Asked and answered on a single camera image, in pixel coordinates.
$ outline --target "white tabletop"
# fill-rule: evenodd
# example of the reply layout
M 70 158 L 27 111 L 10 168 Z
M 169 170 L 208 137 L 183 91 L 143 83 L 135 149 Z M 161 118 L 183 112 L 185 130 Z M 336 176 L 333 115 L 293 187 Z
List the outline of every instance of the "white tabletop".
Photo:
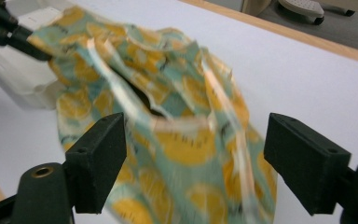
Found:
M 174 0 L 77 2 L 116 21 L 184 31 L 232 66 L 262 135 L 270 112 L 291 116 L 346 148 L 351 168 L 358 165 L 358 62 Z M 0 187 L 6 196 L 29 168 L 64 161 L 56 122 L 54 111 L 15 104 L 0 87 Z M 337 208 L 333 216 L 310 217 L 279 179 L 274 223 L 339 223 Z M 76 216 L 76 223 L 110 219 L 105 212 Z

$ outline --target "black clamp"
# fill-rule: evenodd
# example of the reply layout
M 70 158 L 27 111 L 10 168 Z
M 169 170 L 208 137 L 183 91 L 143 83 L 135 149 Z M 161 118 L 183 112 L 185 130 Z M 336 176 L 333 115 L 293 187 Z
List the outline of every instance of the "black clamp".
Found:
M 0 223 L 73 224 L 73 206 L 100 214 L 126 156 L 123 114 L 100 119 L 65 153 L 64 164 L 22 175 L 17 195 L 0 202 Z
M 358 167 L 351 153 L 297 119 L 270 114 L 264 157 L 310 215 L 332 214 L 339 203 L 342 224 L 358 224 Z
M 19 25 L 19 21 L 7 11 L 6 2 L 0 0 L 0 46 L 10 45 L 39 61 L 50 60 L 49 54 L 27 42 L 32 33 L 33 31 Z

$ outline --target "screw hole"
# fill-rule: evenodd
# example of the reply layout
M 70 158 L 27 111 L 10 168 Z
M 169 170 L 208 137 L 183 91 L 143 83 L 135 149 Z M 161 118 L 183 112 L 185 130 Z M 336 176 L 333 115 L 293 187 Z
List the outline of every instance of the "screw hole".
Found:
M 53 171 L 54 171 L 54 169 L 52 167 L 42 167 L 42 168 L 38 169 L 37 171 L 33 172 L 32 177 L 42 178 L 47 175 L 50 175 L 51 173 L 53 173 Z
M 80 149 L 77 150 L 78 153 L 85 153 L 87 152 L 87 149 L 85 147 L 81 147 Z
M 328 148 L 327 151 L 329 151 L 330 153 L 338 153 L 338 151 L 333 148 Z

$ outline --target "fabric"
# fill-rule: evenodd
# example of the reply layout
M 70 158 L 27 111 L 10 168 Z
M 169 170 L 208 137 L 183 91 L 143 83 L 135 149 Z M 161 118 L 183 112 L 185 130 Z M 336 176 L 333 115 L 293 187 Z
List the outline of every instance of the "fabric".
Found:
M 272 223 L 276 173 L 231 70 L 182 32 L 102 22 L 79 7 L 29 41 L 53 55 L 68 149 L 125 114 L 128 157 L 106 202 L 126 223 Z

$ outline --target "yellow lemon print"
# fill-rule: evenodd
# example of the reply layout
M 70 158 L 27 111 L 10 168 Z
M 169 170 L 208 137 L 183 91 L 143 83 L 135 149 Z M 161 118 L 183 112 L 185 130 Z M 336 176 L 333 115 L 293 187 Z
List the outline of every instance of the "yellow lemon print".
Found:
M 171 223 L 172 199 L 156 169 L 143 168 L 140 170 L 139 182 L 142 192 L 151 204 L 160 223 Z
M 142 63 L 142 66 L 151 74 L 158 73 L 158 66 L 157 63 L 163 60 L 163 54 L 158 51 L 148 51 L 146 53 L 147 61 Z
M 243 100 L 241 93 L 238 89 L 233 89 L 233 98 L 231 103 L 234 107 L 237 118 L 240 120 L 242 127 L 246 127 L 249 121 L 249 110 L 246 107 L 245 101 Z
M 143 76 L 140 73 L 135 73 L 131 77 L 131 83 L 143 92 L 145 92 L 145 90 L 147 89 L 147 85 L 151 82 L 152 82 L 152 80 L 150 79 L 150 77 Z
M 139 29 L 139 32 L 144 39 L 143 43 L 145 45 L 157 45 L 161 40 L 161 35 L 157 32 L 146 29 Z
M 86 88 L 66 92 L 57 100 L 57 110 L 69 119 L 83 119 L 91 111 L 91 102 Z
M 105 29 L 104 27 L 101 27 L 97 24 L 94 23 L 89 23 L 87 24 L 87 33 L 90 36 L 95 37 L 102 37 L 102 36 L 107 36 L 109 35 L 110 31 Z
M 123 166 L 121 166 L 121 169 L 120 169 L 120 172 L 118 173 L 116 181 L 122 182 L 122 183 L 124 183 L 124 182 L 132 183 L 134 181 L 132 170 L 131 170 L 130 166 L 128 165 L 127 161 L 125 161 L 123 163 Z
M 137 165 L 138 161 L 136 160 L 135 155 L 133 154 L 133 148 L 130 143 L 127 144 L 127 158 L 126 162 L 130 165 Z
M 216 154 L 214 133 L 199 130 L 197 134 L 157 133 L 165 155 L 183 165 L 203 164 Z
M 189 76 L 183 76 L 182 82 L 185 93 L 191 97 L 191 99 L 195 102 L 195 105 L 199 105 L 203 108 L 209 108 L 209 102 L 206 97 L 206 89 L 203 82 L 197 81 L 195 78 Z
M 260 171 L 267 179 L 267 184 L 271 191 L 272 199 L 276 202 L 277 198 L 277 173 L 272 166 L 264 159 L 264 153 L 261 151 L 257 156 L 257 165 Z
M 171 40 L 171 49 L 181 49 L 185 46 L 185 44 L 180 40 Z
M 60 26 L 70 26 L 84 17 L 84 11 L 80 7 L 72 7 L 63 12 L 63 16 L 54 22 Z
M 37 35 L 30 35 L 28 38 L 27 38 L 27 41 L 34 45 L 35 47 L 39 48 L 40 50 L 42 51 L 45 51 L 49 54 L 52 54 L 52 49 L 51 49 L 51 46 L 47 45 L 45 43 L 44 40 L 42 40 L 39 36 Z
M 170 89 L 158 81 L 153 81 L 147 85 L 148 92 L 152 95 L 156 105 L 161 105 L 165 99 L 171 94 Z
M 182 117 L 192 117 L 192 116 L 194 116 L 194 113 L 193 113 L 193 111 L 191 111 L 191 109 L 189 107 L 186 107 L 184 109 L 184 111 L 182 112 L 181 116 Z
M 112 92 L 104 90 L 100 92 L 92 104 L 100 112 L 101 117 L 106 117 L 113 113 L 113 100 Z
M 234 202 L 241 201 L 241 181 L 239 173 L 234 173 L 234 160 L 230 159 L 223 165 L 223 178 L 225 181 L 226 193 L 228 198 Z
M 60 67 L 53 61 L 48 61 L 48 66 L 51 68 L 51 70 L 56 75 L 57 79 L 65 86 L 69 87 L 71 85 L 71 81 L 65 77 L 65 75 L 62 73 Z
M 255 181 L 255 196 L 261 200 L 264 197 L 264 191 L 261 189 L 260 184 Z
M 205 81 L 206 95 L 209 99 L 210 107 L 213 110 L 222 111 L 223 105 L 217 97 L 217 92 L 213 89 L 209 81 Z
M 128 223 L 153 224 L 147 208 L 135 199 L 121 199 L 112 204 L 112 209 Z
M 233 138 L 226 144 L 226 150 L 230 153 L 231 158 L 223 167 L 223 178 L 225 181 L 226 193 L 228 198 L 235 202 L 241 201 L 241 180 L 240 174 L 234 172 L 234 160 L 232 156 L 237 151 L 236 139 Z
M 63 149 L 64 149 L 65 151 L 67 151 L 67 150 L 69 150 L 69 148 L 71 148 L 74 144 L 75 144 L 75 142 L 65 143 L 65 144 L 63 144 Z
M 135 44 L 129 43 L 129 46 L 127 47 L 127 54 L 131 56 L 132 58 L 135 56 L 135 52 L 139 47 Z
M 90 128 L 92 128 L 92 126 L 94 126 L 95 122 L 92 121 L 91 123 L 89 123 L 86 128 L 84 129 L 85 132 L 87 132 Z
M 132 137 L 135 139 L 135 141 L 143 146 L 144 148 L 149 148 L 150 142 L 149 140 L 144 137 L 141 133 L 138 133 L 136 130 L 132 130 Z
M 199 52 L 197 52 L 196 58 L 194 59 L 193 64 L 194 64 L 194 66 L 196 66 L 196 70 L 197 70 L 198 74 L 203 77 L 204 71 L 203 71 L 203 67 L 202 67 L 202 57 L 203 57 L 202 51 L 200 50 Z
M 75 34 L 75 35 L 69 35 L 63 39 L 60 40 L 60 44 L 62 45 L 71 45 L 75 44 L 80 38 L 87 38 L 84 34 Z
M 105 40 L 103 38 L 95 39 L 95 48 L 97 49 L 98 54 L 104 61 L 108 62 L 113 57 L 113 53 L 110 50 L 106 49 L 104 44 Z
M 198 208 L 199 213 L 208 218 L 208 223 L 227 223 L 227 206 L 220 189 L 196 184 L 187 191 L 186 197 Z
M 261 140 L 260 135 L 258 135 L 257 131 L 252 127 L 246 130 L 246 136 L 252 143 L 257 143 Z
M 77 62 L 75 65 L 75 75 L 79 80 L 86 82 L 94 82 L 100 78 L 95 70 L 90 67 L 86 62 L 78 55 L 75 56 Z
M 106 24 L 105 27 L 107 30 L 112 32 L 113 35 L 116 35 L 116 36 L 125 36 L 126 35 L 126 30 L 125 30 L 124 26 L 122 26 L 122 25 Z

